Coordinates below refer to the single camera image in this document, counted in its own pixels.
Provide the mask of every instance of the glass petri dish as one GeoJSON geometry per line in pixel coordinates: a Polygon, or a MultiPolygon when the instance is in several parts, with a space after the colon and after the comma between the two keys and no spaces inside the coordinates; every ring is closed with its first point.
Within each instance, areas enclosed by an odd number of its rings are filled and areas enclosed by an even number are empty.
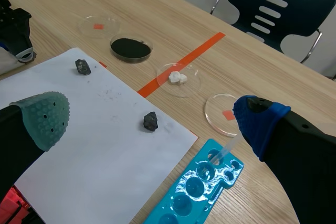
{"type": "Polygon", "coordinates": [[[119,27],[119,22],[108,16],[89,16],[78,25],[82,34],[97,39],[111,38],[118,33],[119,27]]]}
{"type": "Polygon", "coordinates": [[[140,63],[152,53],[153,44],[138,34],[117,34],[110,42],[110,51],[119,60],[127,63],[140,63]]]}
{"type": "Polygon", "coordinates": [[[170,63],[160,67],[156,74],[159,86],[169,94],[176,97],[191,97],[201,88],[200,72],[193,65],[185,66],[179,63],[170,63]],[[186,83],[178,85],[169,82],[169,75],[178,71],[187,76],[186,83]]]}
{"type": "Polygon", "coordinates": [[[216,94],[205,103],[204,112],[209,124],[220,134],[235,137],[238,123],[233,115],[233,106],[237,98],[231,94],[216,94]]]}

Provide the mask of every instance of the wooden table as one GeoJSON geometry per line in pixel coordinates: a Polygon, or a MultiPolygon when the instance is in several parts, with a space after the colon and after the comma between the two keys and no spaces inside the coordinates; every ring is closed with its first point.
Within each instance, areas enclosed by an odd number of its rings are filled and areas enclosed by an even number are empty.
{"type": "MultiPolygon", "coordinates": [[[[203,80],[197,95],[179,99],[158,89],[148,97],[197,134],[199,140],[132,223],[141,223],[146,218],[208,138],[213,137],[221,144],[229,141],[205,119],[204,104],[211,94],[255,94],[290,105],[313,124],[336,122],[336,85],[332,81],[183,0],[10,1],[33,16],[31,40],[38,57],[34,63],[1,76],[2,79],[79,47],[139,90],[155,78],[159,66],[177,62],[219,31],[226,34],[193,62],[203,80]],[[82,35],[78,22],[99,14],[116,17],[121,22],[121,32],[138,33],[150,39],[154,44],[151,58],[136,65],[123,63],[111,56],[108,39],[82,35]]],[[[233,154],[245,163],[245,169],[236,185],[221,195],[206,223],[298,223],[280,183],[251,148],[244,142],[233,154]]]]}

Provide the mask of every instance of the white wall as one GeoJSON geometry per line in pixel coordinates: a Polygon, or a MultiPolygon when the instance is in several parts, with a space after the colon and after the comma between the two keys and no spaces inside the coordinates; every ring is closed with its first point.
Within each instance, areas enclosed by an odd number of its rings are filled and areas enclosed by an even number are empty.
{"type": "MultiPolygon", "coordinates": [[[[207,12],[210,12],[216,2],[216,0],[186,1],[207,12]]],[[[214,15],[232,24],[238,19],[239,11],[228,0],[222,0],[216,8],[214,15]]],[[[320,30],[323,33],[322,38],[305,65],[324,75],[332,76],[336,74],[336,7],[320,26],[320,30]]],[[[309,52],[316,36],[317,33],[308,38],[290,35],[283,40],[281,47],[287,56],[300,61],[309,52]]]]}

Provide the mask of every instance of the white cotton ball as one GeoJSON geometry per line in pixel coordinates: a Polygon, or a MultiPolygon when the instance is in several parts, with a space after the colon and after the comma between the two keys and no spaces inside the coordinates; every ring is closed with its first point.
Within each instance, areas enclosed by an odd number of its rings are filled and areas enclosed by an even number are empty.
{"type": "Polygon", "coordinates": [[[187,82],[187,80],[188,80],[188,77],[184,74],[181,74],[179,85],[185,84],[187,82]]]}
{"type": "Polygon", "coordinates": [[[173,71],[169,75],[169,81],[172,84],[177,84],[180,81],[180,78],[181,78],[181,74],[178,71],[173,71]]]}

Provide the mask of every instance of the black chair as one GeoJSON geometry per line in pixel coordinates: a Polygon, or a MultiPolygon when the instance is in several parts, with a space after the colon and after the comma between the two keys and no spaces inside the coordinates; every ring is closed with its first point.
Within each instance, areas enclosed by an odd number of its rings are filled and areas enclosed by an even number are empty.
{"type": "MultiPolygon", "coordinates": [[[[218,2],[211,10],[214,12],[218,2]]],[[[304,63],[312,54],[322,32],[318,29],[329,15],[336,0],[228,0],[239,10],[234,27],[252,33],[264,43],[282,52],[280,44],[290,34],[310,36],[317,31],[318,37],[304,63]]]]}

